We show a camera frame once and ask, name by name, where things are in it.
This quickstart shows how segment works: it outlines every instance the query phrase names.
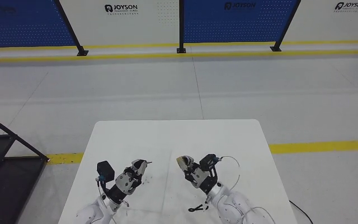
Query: white cable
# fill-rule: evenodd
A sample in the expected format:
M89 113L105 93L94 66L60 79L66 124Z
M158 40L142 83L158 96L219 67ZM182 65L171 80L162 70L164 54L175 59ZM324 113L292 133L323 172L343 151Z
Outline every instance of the white cable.
M234 158L234 157L232 157L232 156L222 156L220 159L222 160L222 159L225 158L225 157L232 158L233 160L235 160L236 163L237 163L237 165L239 166L239 172L240 172L240 164L239 164L239 161L237 161L237 159ZM237 183L239 182L239 180L240 180L240 173L239 173L239 177L237 178L236 183L234 184L234 186L233 186L232 188L230 188L230 190L232 190L232 189L237 185Z
M274 220L274 218L271 216L271 214L266 210L266 209L264 209L264 208L262 208L262 207L253 207L253 208L251 208L249 211L247 211L243 216L241 216L241 220L243 219L243 218L246 218L246 214L247 213L249 213L250 211L253 211L254 209L256 209L256 208L260 208L260 209L262 209L262 210L264 210L269 216L270 216L270 218L271 218L271 220L274 222L274 224L276 224L276 222L275 222L275 220Z

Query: small black object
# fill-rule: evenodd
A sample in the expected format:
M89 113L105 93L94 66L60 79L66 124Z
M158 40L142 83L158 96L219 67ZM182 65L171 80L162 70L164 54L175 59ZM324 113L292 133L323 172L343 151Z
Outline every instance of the small black object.
M313 224L311 218L310 218L302 209L300 209L300 207L298 207L295 203L293 203L293 202L290 201L290 200L289 200L289 202L290 202L291 204L293 204L296 208L298 208L298 210L300 210L303 214L305 214L305 215L307 216L307 218L309 219L309 221L311 222L311 224Z
M108 161L99 162L97 164L97 172L104 178L104 183L114 180L114 170Z
M189 209L188 209L189 212L195 212L195 211L200 211L200 210L204 210L204 209L202 208L202 204L199 205L199 206L196 207L196 208L189 208Z

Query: white panel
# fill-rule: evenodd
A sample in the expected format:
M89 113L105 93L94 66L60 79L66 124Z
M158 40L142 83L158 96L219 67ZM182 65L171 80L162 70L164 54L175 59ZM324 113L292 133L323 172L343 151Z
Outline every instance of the white panel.
M62 0L82 45L175 43L178 39L176 0ZM136 15L115 15L105 5L137 5Z
M358 40L358 7L335 10L338 2L302 0L284 41Z

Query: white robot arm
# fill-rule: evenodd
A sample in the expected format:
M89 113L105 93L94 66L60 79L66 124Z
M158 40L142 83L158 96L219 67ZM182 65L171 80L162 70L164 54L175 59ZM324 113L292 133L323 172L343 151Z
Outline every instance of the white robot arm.
M177 158L185 179L207 195L205 203L210 202L218 210L223 224L270 224L268 219L256 209L260 207L253 207L243 194L233 192L218 182L215 164L219 161L221 159L214 154L208 154L199 164L190 156Z
M127 167L116 180L111 189L106 188L106 183L114 180L114 170L107 162L97 164L99 177L96 178L98 190L100 187L103 193L92 204L77 212L76 224L109 224L117 210L124 203L129 207L128 202L124 201L127 195L134 193L135 188L142 183L142 176L145 168L151 162L146 160L135 160L131 167Z

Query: yellow stripe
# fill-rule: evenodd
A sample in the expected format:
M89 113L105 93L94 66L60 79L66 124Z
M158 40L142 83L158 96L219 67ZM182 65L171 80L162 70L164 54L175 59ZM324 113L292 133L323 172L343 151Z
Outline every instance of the yellow stripe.
M358 150L358 141L271 144L272 154Z
M47 155L50 158L49 165L56 164L79 164L83 157L83 152L81 153L66 153L66 154L52 154Z
M310 142L291 144L270 144L272 154L303 153L303 152L331 152L331 151L356 151L358 141L346 142ZM47 155L50 158L49 165L78 164L81 162L83 152Z
M63 60L98 60L130 58L191 58L191 57L252 57L252 56L297 56L297 55L332 55L358 54L358 50L294 50L284 52L202 52L202 53L153 53L153 54L102 54L88 56L47 56L47 57L11 57L0 58L0 62L46 62Z
M275 42L228 42L228 43L187 43L185 46L258 46L274 45ZM324 40L324 41L283 41L282 45L305 45L305 44L358 44L358 40ZM179 43L163 44L118 44L118 45L85 45L85 49L104 49L104 48L166 48L178 47ZM0 51L7 50L71 50L77 49L75 46L35 46L18 48L0 48Z

